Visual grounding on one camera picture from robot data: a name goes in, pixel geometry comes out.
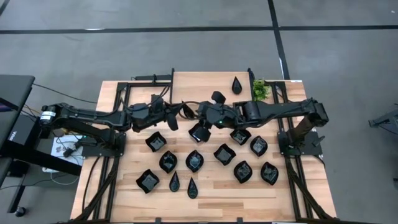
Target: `black floor stripe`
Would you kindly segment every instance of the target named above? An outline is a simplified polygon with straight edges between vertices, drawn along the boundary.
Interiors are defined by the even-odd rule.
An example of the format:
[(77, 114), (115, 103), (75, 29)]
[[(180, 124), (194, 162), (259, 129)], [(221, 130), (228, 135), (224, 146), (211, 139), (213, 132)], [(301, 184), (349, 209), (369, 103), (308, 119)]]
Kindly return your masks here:
[(2, 3), (2, 5), (0, 7), (0, 16), (4, 12), (4, 10), (6, 10), (6, 7), (7, 7), (9, 2), (10, 2), (10, 0), (4, 0), (4, 2)]
[(280, 65), (282, 67), (282, 77), (284, 80), (290, 80), (289, 69), (287, 68), (287, 61), (285, 56), (284, 45), (282, 37), (280, 36), (278, 20), (276, 17), (275, 6), (273, 0), (268, 0), (269, 11), (271, 13), (272, 26), (274, 28), (274, 35), (276, 40), (276, 47), (278, 50)]
[(375, 25), (375, 26), (282, 26), (279, 30), (384, 30), (398, 29), (398, 25)]
[(0, 34), (112, 34), (139, 32), (209, 32), (209, 31), (263, 31), (271, 26), (210, 26), (210, 27), (153, 27), (116, 29), (48, 29), (48, 30), (0, 30)]

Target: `gray carpet floor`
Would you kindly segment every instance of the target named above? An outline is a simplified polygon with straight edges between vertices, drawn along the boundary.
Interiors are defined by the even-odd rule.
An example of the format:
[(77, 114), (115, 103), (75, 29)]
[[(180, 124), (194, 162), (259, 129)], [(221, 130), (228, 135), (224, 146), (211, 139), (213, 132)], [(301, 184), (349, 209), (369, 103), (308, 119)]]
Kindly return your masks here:
[[(275, 0), (280, 26), (398, 24), (394, 0)], [(5, 29), (88, 29), (167, 26), (271, 26), (267, 1), (250, 0), (10, 0), (0, 15)], [(290, 77), (323, 102), (330, 122), (319, 128), (326, 172), (343, 220), (396, 223), (398, 137), (368, 120), (397, 108), (398, 30), (283, 31)], [(96, 100), (103, 80), (179, 71), (242, 71), (281, 79), (273, 31), (140, 34), (0, 35), (0, 73), (34, 75), (36, 83)], [(33, 108), (67, 102), (34, 88)], [(9, 178), (3, 187), (16, 185)], [(13, 189), (0, 191), (1, 223), (66, 221), (76, 185), (29, 187), (22, 218), (7, 214)]]

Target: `black teardrop object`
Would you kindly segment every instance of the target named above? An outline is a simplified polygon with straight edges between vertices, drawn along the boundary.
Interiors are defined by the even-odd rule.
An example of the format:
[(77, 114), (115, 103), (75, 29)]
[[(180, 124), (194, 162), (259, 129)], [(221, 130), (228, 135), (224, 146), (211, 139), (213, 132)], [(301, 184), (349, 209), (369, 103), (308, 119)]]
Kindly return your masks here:
[(231, 160), (236, 156), (235, 152), (228, 147), (226, 144), (222, 144), (217, 151), (214, 152), (214, 156), (224, 165), (227, 166)]
[(167, 144), (166, 139), (158, 131), (152, 134), (149, 138), (145, 139), (145, 142), (150, 147), (152, 152), (159, 151), (159, 149)]
[(246, 141), (251, 137), (251, 134), (246, 129), (237, 129), (234, 130), (231, 134), (229, 134), (232, 139), (234, 139), (239, 145), (244, 145)]
[(167, 151), (160, 158), (159, 165), (162, 170), (166, 171), (166, 173), (170, 173), (177, 165), (177, 157), (172, 154), (172, 152)]
[(198, 188), (195, 182), (193, 181), (192, 177), (191, 180), (189, 181), (189, 186), (188, 186), (188, 197), (194, 199), (198, 196)]
[(150, 169), (147, 169), (136, 182), (145, 194), (148, 194), (159, 183), (159, 178)]
[(234, 78), (234, 82), (232, 83), (232, 92), (234, 92), (236, 95), (242, 92), (242, 85), (236, 77)]
[(246, 161), (238, 163), (234, 168), (234, 175), (241, 184), (248, 181), (252, 174), (253, 170)]
[(198, 171), (202, 167), (203, 162), (203, 156), (196, 150), (191, 152), (185, 160), (185, 164), (192, 172)]
[(172, 192), (176, 192), (180, 188), (180, 180), (178, 179), (177, 171), (174, 172), (173, 177), (170, 180), (169, 188)]
[(252, 150), (252, 152), (255, 153), (255, 155), (260, 157), (264, 153), (266, 153), (268, 149), (268, 144), (266, 140), (264, 140), (260, 136), (257, 136), (250, 142), (250, 149)]
[(269, 162), (266, 162), (261, 167), (261, 178), (268, 184), (274, 185), (276, 183), (276, 180), (278, 179), (278, 176), (278, 169)]

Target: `green plant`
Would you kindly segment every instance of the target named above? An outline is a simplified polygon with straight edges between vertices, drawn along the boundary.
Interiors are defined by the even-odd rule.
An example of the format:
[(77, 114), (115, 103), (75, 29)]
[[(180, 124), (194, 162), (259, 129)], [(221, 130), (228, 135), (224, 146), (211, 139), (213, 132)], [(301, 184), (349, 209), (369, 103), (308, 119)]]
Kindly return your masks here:
[(253, 82), (254, 100), (261, 101), (268, 99), (269, 86), (264, 85), (263, 80), (255, 80)]

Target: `wooden table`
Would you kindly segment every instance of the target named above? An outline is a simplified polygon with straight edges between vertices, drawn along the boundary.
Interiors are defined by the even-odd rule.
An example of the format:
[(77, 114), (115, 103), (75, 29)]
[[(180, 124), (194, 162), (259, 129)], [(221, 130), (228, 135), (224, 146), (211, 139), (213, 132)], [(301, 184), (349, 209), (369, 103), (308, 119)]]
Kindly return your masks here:
[[(234, 95), (231, 91), (235, 76), (243, 86), (240, 95)], [(116, 85), (117, 81), (103, 82), (97, 110), (112, 111)], [(286, 86), (290, 100), (306, 99), (302, 82), (286, 81)], [(129, 103), (149, 102), (150, 94), (159, 94), (161, 90), (162, 87), (132, 88)], [(211, 94), (216, 90), (224, 94), (227, 104), (251, 100), (247, 72), (175, 72), (172, 102), (211, 100)], [(273, 103), (272, 94), (266, 102)], [(249, 149), (252, 138), (245, 145), (239, 146), (229, 136), (232, 130), (213, 127), (210, 130), (210, 140), (197, 145), (188, 134), (188, 130), (195, 122), (180, 117), (177, 120), (179, 126), (177, 131), (171, 131), (167, 123), (159, 123), (157, 127), (147, 128), (140, 133), (134, 133), (131, 130), (127, 132), (127, 146), (119, 165), (112, 222), (154, 222), (155, 217), (161, 217), (164, 222), (235, 222), (237, 217), (243, 217), (245, 222), (294, 220), (285, 162), (279, 153), (277, 143), (276, 120), (258, 129), (248, 129), (252, 138), (260, 135), (268, 142), (268, 150), (260, 158)], [(301, 118), (293, 119), (295, 125), (300, 120)], [(167, 139), (167, 145), (161, 151), (153, 153), (144, 140), (155, 131), (160, 131)], [(226, 167), (213, 155), (213, 152), (223, 143), (234, 149), (237, 154)], [(186, 167), (185, 159), (194, 149), (203, 155), (205, 163), (198, 172), (193, 174)], [(178, 192), (169, 190), (173, 172), (166, 174), (159, 167), (160, 157), (168, 150), (178, 158), (175, 168), (180, 178)], [(94, 160), (95, 158), (89, 158), (84, 161), (71, 218), (81, 213), (82, 196)], [(233, 168), (243, 160), (252, 167), (253, 175), (246, 183), (239, 184), (233, 175)], [(302, 156), (302, 161), (309, 191), (325, 211), (335, 217), (335, 208), (323, 165), (313, 156)], [(279, 178), (274, 186), (265, 183), (260, 177), (260, 169), (265, 162), (270, 162), (279, 170)], [(91, 177), (86, 204), (97, 191), (101, 164), (102, 159), (97, 163)], [(146, 169), (151, 169), (160, 179), (158, 186), (149, 194), (145, 194), (136, 184), (136, 179)], [(196, 199), (190, 199), (187, 195), (191, 177), (199, 190)], [(302, 194), (299, 189), (297, 192), (301, 214), (305, 217)], [(106, 199), (107, 193), (104, 195), (99, 217), (104, 216)]]

